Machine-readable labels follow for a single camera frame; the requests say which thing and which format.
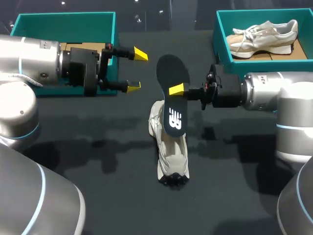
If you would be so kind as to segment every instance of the black insole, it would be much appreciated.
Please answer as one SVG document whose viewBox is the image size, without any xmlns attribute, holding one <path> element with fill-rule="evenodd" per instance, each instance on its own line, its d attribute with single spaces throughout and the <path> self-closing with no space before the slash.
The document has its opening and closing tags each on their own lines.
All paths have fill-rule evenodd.
<svg viewBox="0 0 313 235">
<path fill-rule="evenodd" d="M 164 94 L 164 130 L 171 137 L 182 136 L 187 129 L 187 99 L 180 95 L 169 96 L 169 88 L 190 84 L 188 69 L 177 56 L 163 55 L 156 65 L 156 78 Z"/>
</svg>

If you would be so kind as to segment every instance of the shoe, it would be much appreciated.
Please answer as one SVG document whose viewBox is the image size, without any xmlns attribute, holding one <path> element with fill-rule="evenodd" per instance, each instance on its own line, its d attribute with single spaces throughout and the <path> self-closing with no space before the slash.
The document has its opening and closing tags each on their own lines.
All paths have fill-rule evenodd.
<svg viewBox="0 0 313 235">
<path fill-rule="evenodd" d="M 230 53 L 248 59 L 258 51 L 273 54 L 291 54 L 293 43 L 298 34 L 298 22 L 273 24 L 269 21 L 253 25 L 246 30 L 233 29 L 234 34 L 227 36 Z"/>
<path fill-rule="evenodd" d="M 181 185 L 189 180 L 186 134 L 179 138 L 167 135 L 162 125 L 164 100 L 151 108 L 149 134 L 156 138 L 159 149 L 157 178 L 165 185 Z"/>
</svg>

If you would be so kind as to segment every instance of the new balance logo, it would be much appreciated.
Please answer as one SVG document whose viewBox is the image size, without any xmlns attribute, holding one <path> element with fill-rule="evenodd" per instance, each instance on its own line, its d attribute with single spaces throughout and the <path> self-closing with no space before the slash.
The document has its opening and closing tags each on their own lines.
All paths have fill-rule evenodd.
<svg viewBox="0 0 313 235">
<path fill-rule="evenodd" d="M 181 129 L 181 114 L 170 108 L 170 126 L 178 130 Z"/>
</svg>

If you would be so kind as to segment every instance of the teal bin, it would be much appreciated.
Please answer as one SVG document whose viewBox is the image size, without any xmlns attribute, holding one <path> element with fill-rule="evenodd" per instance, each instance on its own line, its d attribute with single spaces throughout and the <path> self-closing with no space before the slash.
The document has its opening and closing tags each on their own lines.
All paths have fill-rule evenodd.
<svg viewBox="0 0 313 235">
<path fill-rule="evenodd" d="M 247 29 L 266 21 L 276 24 L 298 21 L 298 40 L 307 60 L 234 61 L 226 41 L 232 29 Z M 248 72 L 313 71 L 313 12 L 311 9 L 223 10 L 217 11 L 213 32 L 213 49 L 228 73 L 241 79 Z"/>
<path fill-rule="evenodd" d="M 19 14 L 11 36 L 29 37 L 60 43 L 112 43 L 118 46 L 115 12 Z M 108 63 L 107 78 L 118 80 L 118 59 Z M 83 87 L 35 88 L 37 96 L 83 95 Z M 113 95 L 116 91 L 100 91 Z"/>
</svg>

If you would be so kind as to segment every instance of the shoe laces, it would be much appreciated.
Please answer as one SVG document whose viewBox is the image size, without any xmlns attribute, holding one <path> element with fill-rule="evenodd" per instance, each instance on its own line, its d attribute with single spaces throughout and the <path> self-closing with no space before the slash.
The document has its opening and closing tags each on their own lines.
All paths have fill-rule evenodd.
<svg viewBox="0 0 313 235">
<path fill-rule="evenodd" d="M 253 25 L 253 26 L 247 28 L 246 30 L 233 28 L 233 32 L 235 35 L 242 35 L 243 36 L 243 39 L 240 43 L 240 46 L 237 48 L 237 51 L 242 47 L 242 45 L 244 44 L 246 39 L 253 41 L 255 36 L 261 35 L 261 33 L 258 32 L 259 29 L 260 28 L 258 27 L 258 25 Z"/>
</svg>

